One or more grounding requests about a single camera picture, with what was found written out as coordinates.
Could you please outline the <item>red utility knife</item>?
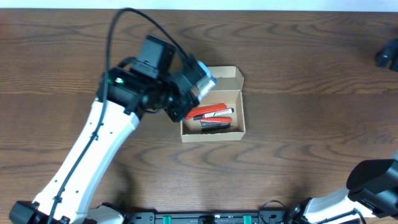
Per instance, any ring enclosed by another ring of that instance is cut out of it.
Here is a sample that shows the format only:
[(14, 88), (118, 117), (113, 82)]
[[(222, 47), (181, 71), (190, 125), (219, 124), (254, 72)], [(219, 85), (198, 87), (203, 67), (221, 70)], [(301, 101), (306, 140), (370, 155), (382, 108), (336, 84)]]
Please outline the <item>red utility knife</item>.
[(227, 106), (224, 103), (210, 105), (210, 106), (196, 107), (196, 108), (193, 108), (185, 116), (185, 119), (191, 119), (191, 118), (193, 118), (195, 116), (199, 116), (201, 114), (206, 114), (206, 113), (211, 113), (211, 112), (225, 110), (226, 108), (227, 108)]

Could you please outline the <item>red and black stapler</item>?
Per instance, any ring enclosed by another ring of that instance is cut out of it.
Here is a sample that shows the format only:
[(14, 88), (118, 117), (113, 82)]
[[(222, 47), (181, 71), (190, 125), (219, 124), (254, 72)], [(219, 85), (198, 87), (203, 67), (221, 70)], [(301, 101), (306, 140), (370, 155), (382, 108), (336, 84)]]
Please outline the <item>red and black stapler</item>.
[(210, 117), (200, 120), (202, 131), (214, 131), (219, 129), (227, 129), (231, 126), (232, 119), (227, 117)]

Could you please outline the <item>blue whiteboard marker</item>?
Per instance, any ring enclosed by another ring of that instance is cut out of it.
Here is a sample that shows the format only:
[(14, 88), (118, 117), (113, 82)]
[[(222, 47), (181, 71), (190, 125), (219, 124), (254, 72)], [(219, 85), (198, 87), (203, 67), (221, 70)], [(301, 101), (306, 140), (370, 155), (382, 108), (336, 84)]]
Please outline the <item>blue whiteboard marker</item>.
[(196, 87), (199, 90), (199, 93), (197, 95), (197, 99), (199, 102), (201, 102), (207, 94), (211, 91), (213, 87), (216, 86), (217, 80), (216, 78), (211, 74), (211, 71), (209, 68), (201, 61), (197, 61), (199, 67), (204, 71), (205, 76), (201, 78), (197, 84)]

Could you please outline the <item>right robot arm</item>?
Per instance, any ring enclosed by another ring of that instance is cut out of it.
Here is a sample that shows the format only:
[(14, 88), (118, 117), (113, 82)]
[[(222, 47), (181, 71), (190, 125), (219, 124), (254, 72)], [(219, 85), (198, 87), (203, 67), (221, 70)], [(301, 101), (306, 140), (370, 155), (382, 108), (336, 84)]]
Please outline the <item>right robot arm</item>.
[(365, 223), (366, 218), (397, 219), (397, 154), (360, 162), (346, 186), (330, 195), (308, 198), (285, 218), (291, 223)]

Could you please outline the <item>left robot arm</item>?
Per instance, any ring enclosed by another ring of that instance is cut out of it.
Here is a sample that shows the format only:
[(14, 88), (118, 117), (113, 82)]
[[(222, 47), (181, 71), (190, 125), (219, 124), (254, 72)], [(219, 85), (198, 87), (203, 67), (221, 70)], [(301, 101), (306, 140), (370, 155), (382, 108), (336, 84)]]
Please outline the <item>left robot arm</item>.
[(128, 57), (105, 74), (78, 139), (47, 186), (31, 202), (18, 201), (13, 223), (124, 223), (109, 206), (90, 208), (104, 173), (145, 113), (164, 110), (178, 122), (216, 85), (209, 69), (193, 57), (170, 73), (171, 59)]

